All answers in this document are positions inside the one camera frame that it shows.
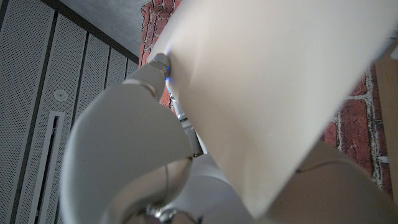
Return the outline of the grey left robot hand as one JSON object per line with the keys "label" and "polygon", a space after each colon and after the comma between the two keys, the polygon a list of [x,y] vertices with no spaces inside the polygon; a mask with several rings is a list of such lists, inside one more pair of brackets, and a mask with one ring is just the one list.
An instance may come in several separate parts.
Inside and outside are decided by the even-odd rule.
{"label": "grey left robot hand", "polygon": [[264,223],[203,152],[198,135],[240,130],[235,111],[209,103],[178,119],[159,104],[169,60],[158,54],[107,88],[74,124],[64,157],[65,223]]}

